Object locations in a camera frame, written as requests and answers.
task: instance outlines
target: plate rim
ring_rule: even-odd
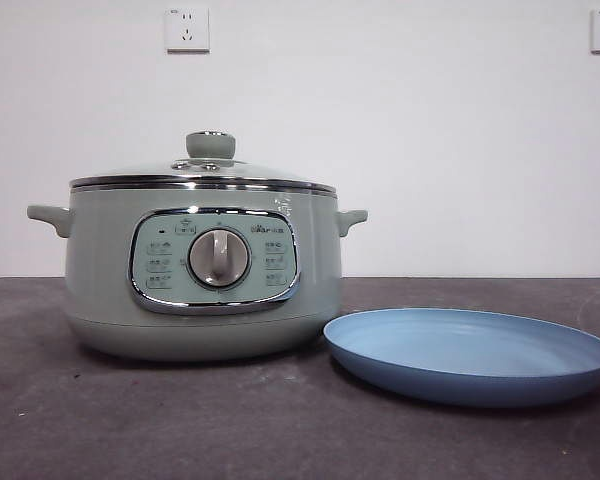
[[[445,371],[445,370],[414,367],[414,366],[404,365],[404,364],[400,364],[400,363],[396,363],[396,362],[389,362],[387,360],[381,360],[379,358],[375,358],[375,357],[372,357],[369,355],[363,355],[361,353],[354,352],[348,348],[338,345],[336,342],[333,341],[332,338],[329,337],[328,329],[330,328],[330,326],[331,326],[331,328],[334,328],[332,325],[334,325],[338,321],[341,321],[342,319],[349,318],[349,317],[355,317],[358,315],[367,315],[370,313],[387,312],[387,311],[393,311],[393,312],[395,312],[395,311],[399,311],[399,312],[403,312],[403,311],[442,311],[442,312],[465,312],[465,313],[468,312],[468,313],[479,313],[479,314],[486,314],[486,315],[497,315],[497,316],[501,316],[501,317],[510,317],[510,318],[522,319],[522,320],[531,320],[533,322],[549,324],[553,327],[559,327],[559,328],[565,328],[567,330],[573,330],[578,334],[591,337],[593,340],[600,342],[600,337],[593,335],[592,333],[585,332],[584,330],[580,330],[579,328],[562,325],[560,323],[550,322],[548,320],[540,320],[539,318],[525,317],[525,316],[521,316],[521,315],[513,315],[510,313],[490,312],[490,311],[486,311],[486,310],[470,310],[470,309],[465,309],[465,308],[439,308],[439,307],[380,308],[380,309],[374,309],[374,310],[364,310],[364,311],[360,311],[360,312],[351,312],[351,313],[347,313],[345,315],[341,315],[339,317],[336,317],[336,318],[330,320],[322,329],[322,334],[324,335],[325,339],[327,340],[327,342],[329,343],[330,346],[337,347],[340,350],[343,350],[351,355],[355,355],[356,357],[366,359],[366,360],[372,360],[374,362],[383,363],[385,365],[390,365],[393,367],[416,370],[416,371],[424,372],[424,373],[435,373],[435,374],[439,374],[439,375],[454,375],[454,376],[463,376],[463,377],[471,377],[471,378],[485,378],[485,379],[549,379],[549,378],[573,377],[573,376],[577,376],[577,375],[590,374],[590,373],[600,371],[600,366],[599,366],[599,367],[592,368],[592,369],[579,370],[579,371],[573,371],[573,372],[562,373],[562,374],[554,374],[554,375],[484,375],[484,374],[476,374],[476,373],[449,372],[449,371]]]

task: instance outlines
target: gray countertop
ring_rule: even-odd
[[[357,380],[318,339],[248,361],[154,364],[78,344],[62,279],[0,279],[0,479],[600,479],[600,387],[522,410]],[[600,279],[350,278],[345,312],[499,311],[600,336]]]

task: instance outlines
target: mint green pot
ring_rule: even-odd
[[[340,310],[340,238],[367,212],[339,212],[332,187],[232,160],[228,134],[191,134],[187,149],[171,165],[74,180],[69,208],[28,208],[68,239],[72,330],[97,350],[160,361],[262,355],[319,335]]]

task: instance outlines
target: glass lid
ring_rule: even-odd
[[[114,170],[71,181],[72,191],[118,188],[224,188],[315,191],[335,194],[335,188],[278,170],[233,159],[235,138],[223,132],[187,135],[190,158],[171,164]]]

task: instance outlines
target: silver knob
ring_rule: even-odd
[[[242,239],[223,229],[200,235],[189,251],[189,266],[202,283],[226,287],[237,282],[249,265],[249,252]]]
[[[224,132],[204,131],[187,135],[187,153],[191,158],[232,159],[236,139]]]

